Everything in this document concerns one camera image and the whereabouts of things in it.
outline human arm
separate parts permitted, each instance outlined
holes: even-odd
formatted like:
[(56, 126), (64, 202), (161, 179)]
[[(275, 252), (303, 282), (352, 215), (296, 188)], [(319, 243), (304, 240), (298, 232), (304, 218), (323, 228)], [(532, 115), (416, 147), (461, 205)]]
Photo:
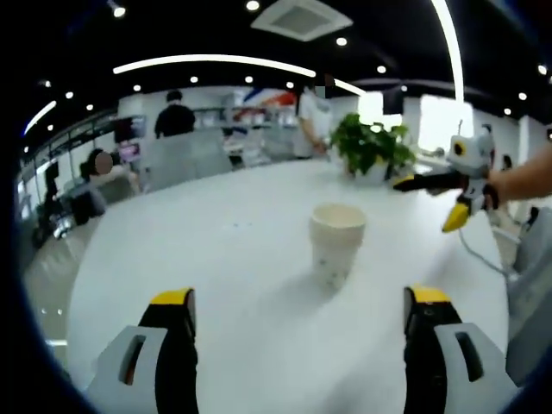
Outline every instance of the human arm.
[(489, 184), (500, 203), (552, 195), (552, 144), (522, 166), (507, 171), (492, 171)]
[(325, 150), (325, 145), (322, 140), (316, 136), (312, 119), (314, 117), (314, 103), (305, 94), (299, 99), (298, 120), (299, 126), (303, 131), (304, 137), (312, 144), (312, 146), (320, 152)]

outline paper cup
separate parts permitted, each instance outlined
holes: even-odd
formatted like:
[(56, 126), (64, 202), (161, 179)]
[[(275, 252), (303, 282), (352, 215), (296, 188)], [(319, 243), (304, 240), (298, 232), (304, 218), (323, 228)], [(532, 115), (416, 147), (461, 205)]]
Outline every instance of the paper cup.
[(346, 204), (322, 204), (310, 217), (313, 273), (323, 283), (341, 287), (351, 273), (364, 239), (366, 216)]

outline led strip light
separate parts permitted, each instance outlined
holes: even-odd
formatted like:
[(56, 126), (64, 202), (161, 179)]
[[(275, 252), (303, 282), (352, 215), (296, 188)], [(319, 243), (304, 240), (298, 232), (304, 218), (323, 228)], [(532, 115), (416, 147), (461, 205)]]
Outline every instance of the led strip light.
[(456, 36), (455, 25), (452, 22), (449, 7), (445, 0), (431, 0), (433, 8), (439, 17), (442, 31), (447, 42), (448, 56), (450, 56), (450, 65), (452, 66), (452, 77), (455, 83), (456, 102), (464, 102), (464, 73), (462, 71), (462, 60), (458, 37)]
[[(317, 73), (311, 69), (306, 69), (301, 66), (290, 65), (287, 63), (278, 62), (276, 60), (250, 58), (248, 56), (236, 56), (233, 54), (181, 54), (178, 56), (165, 56), (163, 58), (155, 58), (148, 60), (140, 60), (139, 62), (129, 63), (113, 69), (113, 73), (118, 75), (144, 67), (165, 65), (167, 63), (189, 63), (189, 62), (225, 62), (225, 63), (242, 63), (244, 65), (255, 65), (270, 67), (281, 71), (292, 72), (298, 75), (304, 75), (309, 78), (316, 77)], [(354, 85), (335, 79), (336, 86), (345, 91), (362, 96), (365, 92)]]
[(40, 121), (40, 119), (42, 117), (44, 117), (49, 111), (51, 111), (53, 108), (55, 108), (55, 105), (57, 103), (55, 101), (52, 101), (51, 103), (49, 103), (48, 105), (46, 105), (44, 108), (42, 108), (41, 110), (39, 110), (39, 112), (33, 116), (33, 119), (30, 120), (30, 122), (27, 124), (27, 127), (25, 127), (25, 131), (23, 131), (23, 135), (26, 135), (27, 132), (34, 127), (34, 125), (36, 125), (36, 123), (38, 121)]

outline monitor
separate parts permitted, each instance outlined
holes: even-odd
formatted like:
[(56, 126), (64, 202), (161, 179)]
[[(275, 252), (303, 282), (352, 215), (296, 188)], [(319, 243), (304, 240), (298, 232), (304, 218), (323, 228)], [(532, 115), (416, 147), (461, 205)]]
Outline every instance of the monitor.
[(400, 86), (383, 92), (383, 115), (403, 115), (405, 112), (405, 95)]

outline ceiling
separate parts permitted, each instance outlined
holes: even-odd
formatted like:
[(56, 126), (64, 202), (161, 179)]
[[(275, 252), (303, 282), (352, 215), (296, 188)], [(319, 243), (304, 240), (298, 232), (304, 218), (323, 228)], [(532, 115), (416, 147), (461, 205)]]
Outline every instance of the ceiling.
[[(461, 49), (466, 86), (483, 95), (467, 93), (466, 99), (486, 110), (512, 116), (530, 114), (541, 122), (552, 122), (552, 85), (549, 74), (538, 73), (545, 57), (527, 40), (523, 29), (506, 18), (497, 7), (501, 0), (447, 0)], [(234, 63), (182, 63), (155, 66), (114, 75), (113, 67), (137, 60), (192, 53), (236, 54), (277, 60), (328, 72), (354, 83), (363, 79), (428, 79), (452, 82), (450, 59), (437, 14), (430, 0), (324, 0), (348, 16), (354, 25), (310, 42), (287, 39), (251, 29), (257, 15), (274, 0), (260, 0), (260, 10), (246, 10), (246, 0), (174, 2), (173, 0), (116, 0), (126, 8), (116, 19), (105, 0), (58, 0), (35, 2), (26, 10), (29, 36), (22, 49), (25, 70), (20, 77), (21, 130), (48, 102), (57, 107), (22, 138), (22, 146), (36, 146), (94, 111), (116, 107), (118, 98), (133, 93), (135, 84), (143, 92), (196, 85), (242, 85), (246, 75), (254, 85), (284, 87), (298, 78), (288, 72)], [(536, 19), (543, 42), (549, 26), (538, 23), (538, 1), (527, 0), (514, 15)], [(345, 37), (345, 47), (336, 45)], [(381, 75), (378, 66), (385, 66)], [(40, 85), (49, 80), (52, 87)], [(74, 98), (65, 99), (67, 91)], [(528, 99), (518, 100), (525, 92)], [(409, 88), (411, 94), (451, 94), (435, 87)], [(53, 124), (52, 132), (47, 125)]]

